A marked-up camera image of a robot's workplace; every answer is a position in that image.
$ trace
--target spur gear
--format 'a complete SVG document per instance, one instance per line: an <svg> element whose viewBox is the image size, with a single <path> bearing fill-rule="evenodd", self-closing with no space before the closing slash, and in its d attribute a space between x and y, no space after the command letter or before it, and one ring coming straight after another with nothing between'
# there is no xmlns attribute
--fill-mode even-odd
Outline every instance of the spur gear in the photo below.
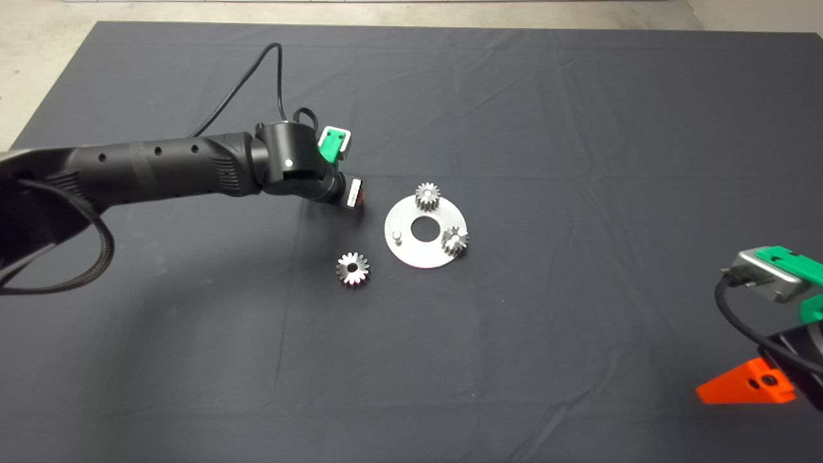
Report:
<svg viewBox="0 0 823 463"><path fill-rule="evenodd" d="M362 254L350 252L337 260L337 277L346 286L354 287L365 283L369 277L369 260Z"/></svg>
<svg viewBox="0 0 823 463"><path fill-rule="evenodd" d="M440 201L440 189L433 183L424 183L417 187L414 196L421 211L430 211L436 208Z"/></svg>
<svg viewBox="0 0 823 463"><path fill-rule="evenodd" d="M460 227L451 227L443 232L440 244L446 254L457 257L468 247L468 233L460 230Z"/></svg>

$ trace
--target plate center hole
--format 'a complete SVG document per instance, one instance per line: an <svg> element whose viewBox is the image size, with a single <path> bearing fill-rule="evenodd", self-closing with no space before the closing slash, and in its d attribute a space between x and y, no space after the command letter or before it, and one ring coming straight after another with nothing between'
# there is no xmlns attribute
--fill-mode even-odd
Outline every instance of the plate center hole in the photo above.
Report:
<svg viewBox="0 0 823 463"><path fill-rule="evenodd" d="M418 217L411 223L411 233L420 241L434 241L440 236L440 225L431 217Z"/></svg>

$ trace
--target black cable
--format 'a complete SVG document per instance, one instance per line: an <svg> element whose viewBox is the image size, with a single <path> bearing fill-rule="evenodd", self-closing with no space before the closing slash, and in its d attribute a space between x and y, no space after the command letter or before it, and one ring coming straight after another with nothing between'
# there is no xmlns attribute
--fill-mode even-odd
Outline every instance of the black cable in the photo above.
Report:
<svg viewBox="0 0 823 463"><path fill-rule="evenodd" d="M266 48L260 53L257 59L254 60L254 64L252 67L249 68L248 71L243 74L240 78L239 82L232 87L231 91L229 91L226 98L223 98L223 101L212 111L212 115L208 116L208 118L200 124L200 127L197 127L191 135L190 138L199 137L203 132L208 129L212 122L217 119L217 116L220 115L221 112L226 108L226 105L229 104L232 98L235 97L235 94L240 90L240 88L248 81L249 77L252 77L257 68L260 67L260 63L263 62L263 59L266 58L268 52L272 51L272 49L277 49L277 109L280 111L280 117L282 120L286 120L286 112L283 110L283 46L278 42L273 42L271 44L266 45Z"/></svg>
<svg viewBox="0 0 823 463"><path fill-rule="evenodd" d="M726 302L726 290L729 289L734 283L737 283L737 280L729 275L724 275L718 282L717 286L714 287L714 302L717 304L720 313L726 317L726 320L728 320L728 322L731 323L737 331L740 331L748 339L751 339L774 355L790 362L795 367L823 376L823 365L806 360L780 344L775 343L773 340L766 338L764 335L754 331L748 325L743 323L742 320L737 318L736 315L734 315L732 308L729 307L728 302Z"/></svg>
<svg viewBox="0 0 823 463"><path fill-rule="evenodd" d="M109 228L103 223L100 215L95 209L80 196L74 193L60 189L47 183L18 179L17 183L28 187L30 189L38 189L47 193L55 194L62 199L65 199L72 207L74 207L83 217L88 220L91 225L97 228L100 234L100 255L97 261L85 272L72 278L66 282L48 286L45 288L4 288L8 280L14 278L22 268L17 269L2 279L0 283L0 295L31 295L31 294L51 294L54 292L68 291L70 289L79 288L95 281L103 272L109 267L114 258L114 237Z"/></svg>
<svg viewBox="0 0 823 463"><path fill-rule="evenodd" d="M314 126L314 132L317 133L318 129L320 129L320 121L317 119L317 115L314 113L314 111L310 110L309 108L302 107L295 111L295 114L291 116L291 118L299 124L300 115L309 116L309 119L311 119L311 123Z"/></svg>

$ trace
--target orange plastic part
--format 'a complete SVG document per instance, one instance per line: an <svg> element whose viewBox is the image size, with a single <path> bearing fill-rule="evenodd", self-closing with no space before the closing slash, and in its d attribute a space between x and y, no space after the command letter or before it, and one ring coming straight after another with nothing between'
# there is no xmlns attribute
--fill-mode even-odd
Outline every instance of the orange plastic part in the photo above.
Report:
<svg viewBox="0 0 823 463"><path fill-rule="evenodd" d="M784 404L797 398L786 375L760 357L700 385L697 395L704 404Z"/></svg>

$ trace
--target green plastic mount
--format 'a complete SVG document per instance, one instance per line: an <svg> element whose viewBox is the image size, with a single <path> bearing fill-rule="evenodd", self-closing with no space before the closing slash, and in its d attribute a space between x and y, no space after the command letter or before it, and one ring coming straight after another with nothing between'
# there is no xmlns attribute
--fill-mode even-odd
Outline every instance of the green plastic mount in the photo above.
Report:
<svg viewBox="0 0 823 463"><path fill-rule="evenodd" d="M823 264L805 255L793 253L782 246L772 246L756 251L755 256L809 283L823 286ZM800 303L800 320L803 323L823 320L823 294Z"/></svg>
<svg viewBox="0 0 823 463"><path fill-rule="evenodd" d="M323 155L323 159L328 161L329 164L337 162L337 156L340 154L340 148L345 140L346 132L326 128L326 138L323 139L323 143L320 145L320 154Z"/></svg>

